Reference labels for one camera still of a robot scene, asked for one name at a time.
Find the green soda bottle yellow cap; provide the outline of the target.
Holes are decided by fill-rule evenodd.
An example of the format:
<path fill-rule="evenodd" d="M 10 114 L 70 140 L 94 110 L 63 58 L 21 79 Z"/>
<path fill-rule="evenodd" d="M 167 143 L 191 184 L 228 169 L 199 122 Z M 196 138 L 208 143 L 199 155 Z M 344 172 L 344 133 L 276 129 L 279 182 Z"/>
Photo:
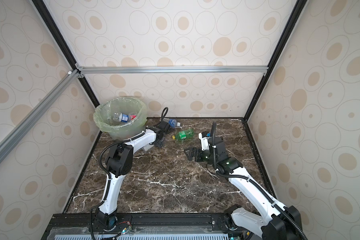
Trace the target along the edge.
<path fill-rule="evenodd" d="M 172 136 L 173 140 L 177 142 L 184 142 L 192 139 L 194 137 L 194 130 L 188 129 L 185 131 L 180 131 L 176 135 Z"/>

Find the green mesh bin with liner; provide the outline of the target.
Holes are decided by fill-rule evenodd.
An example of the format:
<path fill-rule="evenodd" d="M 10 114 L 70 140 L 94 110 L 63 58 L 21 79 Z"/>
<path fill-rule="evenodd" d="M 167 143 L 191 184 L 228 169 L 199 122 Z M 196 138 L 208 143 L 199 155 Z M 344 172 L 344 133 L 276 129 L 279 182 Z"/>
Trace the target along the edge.
<path fill-rule="evenodd" d="M 99 105 L 93 119 L 96 126 L 112 139 L 125 140 L 144 130 L 147 113 L 147 106 L 141 100 L 122 97 Z"/>

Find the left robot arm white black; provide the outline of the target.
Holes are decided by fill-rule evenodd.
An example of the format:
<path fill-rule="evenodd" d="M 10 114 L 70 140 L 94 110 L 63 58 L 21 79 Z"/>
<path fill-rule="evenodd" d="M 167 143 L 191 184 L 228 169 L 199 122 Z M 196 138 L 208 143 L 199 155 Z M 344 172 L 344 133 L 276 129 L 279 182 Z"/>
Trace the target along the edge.
<path fill-rule="evenodd" d="M 132 169 L 134 153 L 141 149 L 147 151 L 152 147 L 161 147 L 170 128 L 169 123 L 160 121 L 154 126 L 147 126 L 130 139 L 107 146 L 101 152 L 99 166 L 106 173 L 107 182 L 101 203 L 91 209 L 95 211 L 91 216 L 94 216 L 105 230 L 112 230 L 116 226 L 118 197 L 124 178 Z"/>

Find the Pocari Sweat clear bottle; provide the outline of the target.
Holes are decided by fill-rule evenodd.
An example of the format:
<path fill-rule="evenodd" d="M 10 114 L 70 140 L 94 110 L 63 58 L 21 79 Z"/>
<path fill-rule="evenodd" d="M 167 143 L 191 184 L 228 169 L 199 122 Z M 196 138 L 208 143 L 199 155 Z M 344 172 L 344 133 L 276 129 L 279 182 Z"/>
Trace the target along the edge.
<path fill-rule="evenodd" d="M 181 126 L 181 123 L 178 122 L 176 119 L 164 118 L 164 121 L 167 122 L 171 126 L 171 128 L 177 128 Z"/>

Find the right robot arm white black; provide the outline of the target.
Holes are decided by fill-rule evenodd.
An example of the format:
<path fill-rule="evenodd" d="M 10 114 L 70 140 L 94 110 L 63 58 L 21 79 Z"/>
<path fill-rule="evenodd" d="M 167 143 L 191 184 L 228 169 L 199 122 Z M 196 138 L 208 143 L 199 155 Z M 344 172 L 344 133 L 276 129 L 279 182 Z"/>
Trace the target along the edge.
<path fill-rule="evenodd" d="M 226 211 L 226 226 L 244 228 L 263 240 L 305 240 L 300 212 L 269 194 L 243 164 L 230 157 L 220 137 L 200 135 L 201 147 L 185 149 L 189 161 L 206 162 L 243 193 L 259 212 L 254 214 L 234 206 Z"/>

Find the small blue label water bottle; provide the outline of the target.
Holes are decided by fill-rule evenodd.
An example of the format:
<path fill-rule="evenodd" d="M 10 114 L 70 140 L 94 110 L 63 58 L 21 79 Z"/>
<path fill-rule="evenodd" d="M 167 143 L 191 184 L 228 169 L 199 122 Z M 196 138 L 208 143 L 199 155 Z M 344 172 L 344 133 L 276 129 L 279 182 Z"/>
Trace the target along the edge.
<path fill-rule="evenodd" d="M 120 112 L 115 112 L 112 115 L 112 120 L 115 123 L 128 123 L 130 121 L 130 116 Z"/>

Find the white floral label bottle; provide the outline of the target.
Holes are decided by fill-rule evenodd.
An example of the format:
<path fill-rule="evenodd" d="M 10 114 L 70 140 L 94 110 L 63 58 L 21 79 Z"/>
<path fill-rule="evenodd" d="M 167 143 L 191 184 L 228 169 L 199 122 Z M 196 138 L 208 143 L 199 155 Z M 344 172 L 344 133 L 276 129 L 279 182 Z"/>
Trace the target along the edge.
<path fill-rule="evenodd" d="M 145 151 L 145 152 L 147 152 L 147 151 L 149 151 L 151 148 L 153 148 L 154 147 L 154 145 L 152 145 L 152 144 L 148 144 L 148 145 L 146 145 L 146 146 L 144 146 L 143 147 L 143 150 Z"/>

